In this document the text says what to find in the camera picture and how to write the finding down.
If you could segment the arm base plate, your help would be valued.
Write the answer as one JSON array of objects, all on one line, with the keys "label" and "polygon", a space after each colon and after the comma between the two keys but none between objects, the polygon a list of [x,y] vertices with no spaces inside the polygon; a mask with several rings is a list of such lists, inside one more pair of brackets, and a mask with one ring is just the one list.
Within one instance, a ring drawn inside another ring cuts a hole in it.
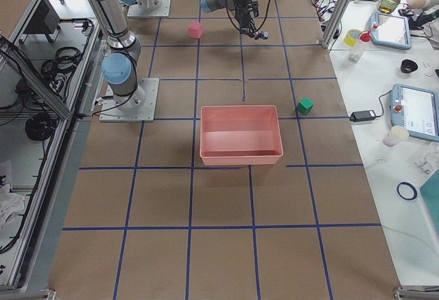
[{"label": "arm base plate", "polygon": [[137,0],[128,9],[128,18],[166,18],[170,13],[171,0]]},{"label": "arm base plate", "polygon": [[101,122],[152,122],[154,121],[160,80],[158,78],[139,78],[133,96],[126,99],[116,96],[115,100],[105,100]]}]

